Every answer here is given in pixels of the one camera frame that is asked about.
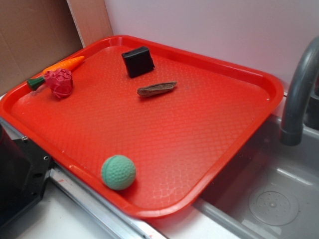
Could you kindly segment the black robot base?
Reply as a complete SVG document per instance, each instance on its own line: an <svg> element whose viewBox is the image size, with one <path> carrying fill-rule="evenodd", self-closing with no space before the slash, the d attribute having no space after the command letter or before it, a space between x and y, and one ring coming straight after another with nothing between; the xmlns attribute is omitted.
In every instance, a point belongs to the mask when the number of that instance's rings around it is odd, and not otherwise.
<svg viewBox="0 0 319 239"><path fill-rule="evenodd" d="M11 139L0 128L0 227L40 202L52 168L51 156L30 139Z"/></svg>

